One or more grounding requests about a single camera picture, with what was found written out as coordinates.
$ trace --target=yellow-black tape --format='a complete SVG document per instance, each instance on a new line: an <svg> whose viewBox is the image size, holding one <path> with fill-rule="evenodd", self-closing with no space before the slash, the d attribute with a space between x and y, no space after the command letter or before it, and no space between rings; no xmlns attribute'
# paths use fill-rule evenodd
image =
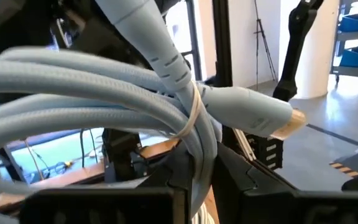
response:
<svg viewBox="0 0 358 224"><path fill-rule="evenodd" d="M338 162L332 162L329 164L332 168L337 169L339 171L341 171L342 173L349 175L351 177L357 177L358 176L358 171L354 171Z"/></svg>

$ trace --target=tripod stand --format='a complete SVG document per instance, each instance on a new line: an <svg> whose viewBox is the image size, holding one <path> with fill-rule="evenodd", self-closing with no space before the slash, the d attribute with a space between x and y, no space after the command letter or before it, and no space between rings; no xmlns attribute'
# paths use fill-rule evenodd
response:
<svg viewBox="0 0 358 224"><path fill-rule="evenodd" d="M256 90L258 90L258 85L259 85L259 34L262 35L262 40L265 45L267 61L268 61L268 65L270 68L270 73L272 75L273 81L277 82L278 77L277 77L276 71L274 69L272 56L270 55L269 46L266 41L266 35L265 35L264 27L262 25L262 21L260 20L260 17L259 17L258 5L257 5L256 1L257 0L254 0L255 12L256 12L256 18L257 18L256 19L256 32L254 32L254 33L256 34Z"/></svg>

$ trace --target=wooden surface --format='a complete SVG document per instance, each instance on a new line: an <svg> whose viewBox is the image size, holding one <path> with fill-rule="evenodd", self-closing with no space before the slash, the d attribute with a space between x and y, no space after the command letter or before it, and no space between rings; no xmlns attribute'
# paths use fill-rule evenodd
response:
<svg viewBox="0 0 358 224"><path fill-rule="evenodd" d="M146 157L152 157L157 154L161 154L171 150L178 143L177 139L168 140L155 144L153 146L146 147L141 154ZM64 173L57 177L52 177L49 179L41 180L40 182L34 183L33 185L39 187L63 187L66 185L74 184L83 179L94 177L100 175L104 172L103 163L95 164L89 167L85 167L79 170L74 170L71 172ZM20 202L24 199L22 195L9 195L9 194L0 194L0 207L9 205L12 203ZM214 218L215 223L218 222L218 213L215 206L215 199L213 195L212 188L210 189L208 196L205 199L205 205L208 212Z"/></svg>

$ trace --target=white column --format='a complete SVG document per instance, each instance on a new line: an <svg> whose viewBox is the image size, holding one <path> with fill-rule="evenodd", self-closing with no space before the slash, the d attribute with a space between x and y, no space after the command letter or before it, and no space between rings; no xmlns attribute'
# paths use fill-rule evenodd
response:
<svg viewBox="0 0 358 224"><path fill-rule="evenodd" d="M282 74L288 41L288 15L299 0L282 0L280 24L280 75ZM305 39L296 85L298 94L294 98L310 99L327 94L328 76L334 48L339 0L325 0Z"/></svg>

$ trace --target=gray floor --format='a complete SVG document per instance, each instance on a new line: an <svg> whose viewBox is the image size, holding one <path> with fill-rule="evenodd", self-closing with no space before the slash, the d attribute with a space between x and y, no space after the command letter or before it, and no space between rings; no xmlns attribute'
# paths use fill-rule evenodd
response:
<svg viewBox="0 0 358 224"><path fill-rule="evenodd" d="M259 92L271 95L274 82L259 85ZM358 78L341 77L335 86L330 77L326 96L312 100L291 100L308 122L358 141ZM333 169L329 163L354 153L357 146L305 127L284 144L283 168L277 173L303 190L340 190L351 177Z"/></svg>

